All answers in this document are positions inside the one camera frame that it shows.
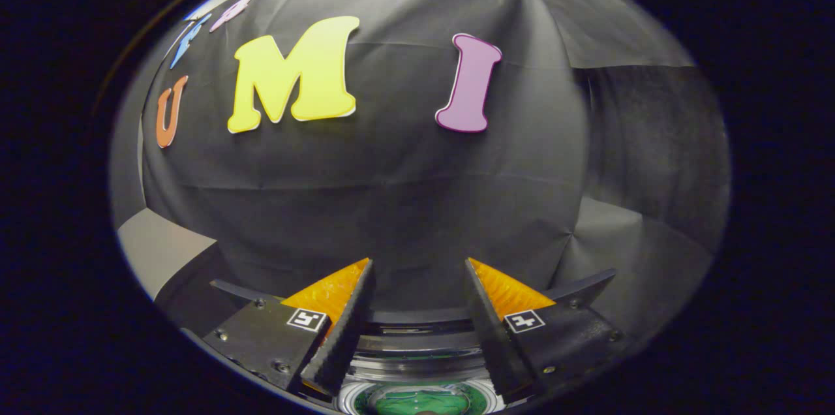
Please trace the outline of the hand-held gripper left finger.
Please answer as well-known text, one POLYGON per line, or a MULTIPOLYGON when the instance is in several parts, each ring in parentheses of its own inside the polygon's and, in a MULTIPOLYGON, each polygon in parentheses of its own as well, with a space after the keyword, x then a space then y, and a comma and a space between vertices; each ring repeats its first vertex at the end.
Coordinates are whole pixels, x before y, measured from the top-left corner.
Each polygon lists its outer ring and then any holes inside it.
POLYGON ((256 297, 202 340, 243 371, 286 392, 300 386, 337 396, 374 290, 363 258, 278 299, 256 297))

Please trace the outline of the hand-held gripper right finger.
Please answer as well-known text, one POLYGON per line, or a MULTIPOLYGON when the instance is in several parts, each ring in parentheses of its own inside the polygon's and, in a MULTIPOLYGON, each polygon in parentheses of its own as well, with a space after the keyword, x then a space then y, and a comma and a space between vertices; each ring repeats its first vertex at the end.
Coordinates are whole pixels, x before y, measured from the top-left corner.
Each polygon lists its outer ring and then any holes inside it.
POLYGON ((614 269, 564 285, 555 297, 474 258, 464 271, 467 310, 504 402, 560 396, 622 358, 626 335, 591 308, 614 269))

